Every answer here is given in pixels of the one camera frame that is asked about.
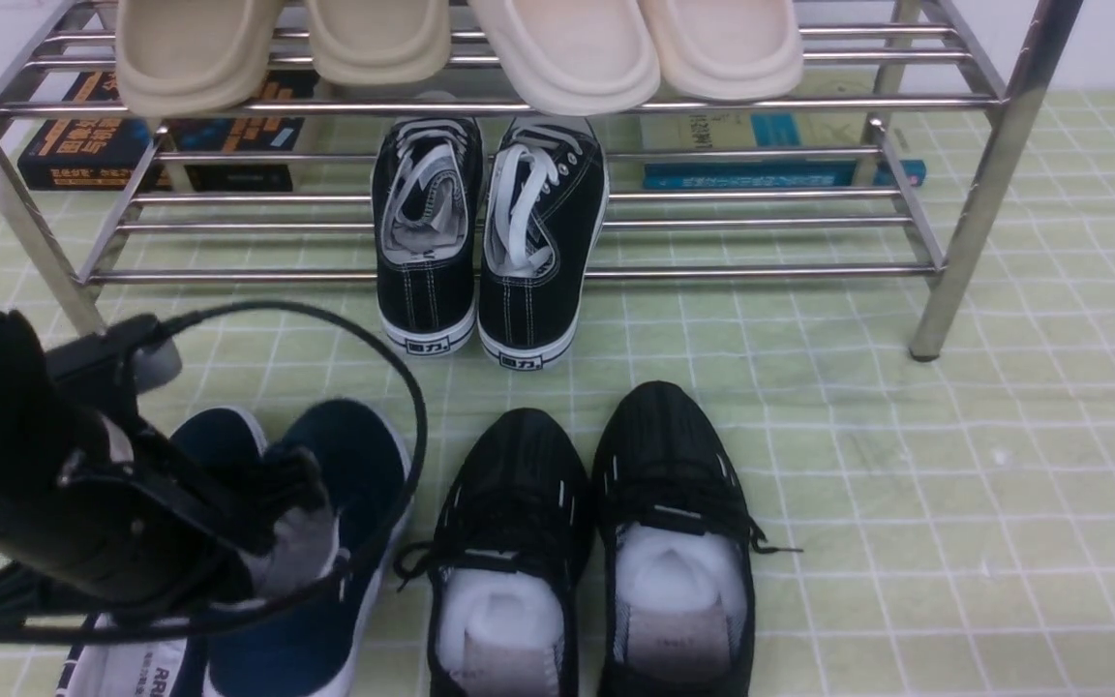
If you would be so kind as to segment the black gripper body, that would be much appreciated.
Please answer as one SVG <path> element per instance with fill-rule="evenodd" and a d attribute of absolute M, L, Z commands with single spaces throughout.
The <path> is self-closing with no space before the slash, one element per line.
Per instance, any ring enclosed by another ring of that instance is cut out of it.
<path fill-rule="evenodd" d="M 114 612 L 197 612 L 284 598 L 334 559 L 334 507 L 316 452 L 269 442 L 253 416 L 190 416 L 181 454 L 248 498 L 273 533 L 262 553 L 231 550 L 140 491 L 109 481 L 54 486 L 54 577 Z"/>

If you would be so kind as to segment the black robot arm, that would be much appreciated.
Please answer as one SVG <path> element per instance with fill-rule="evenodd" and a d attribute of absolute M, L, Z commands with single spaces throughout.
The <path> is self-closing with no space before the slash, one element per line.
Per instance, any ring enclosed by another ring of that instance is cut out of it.
<path fill-rule="evenodd" d="M 180 370 L 173 333 L 137 314 L 45 351 L 0 312 L 0 623 L 187 614 L 282 598 L 332 568 L 313 454 L 197 456 L 142 418 L 138 394 Z"/>

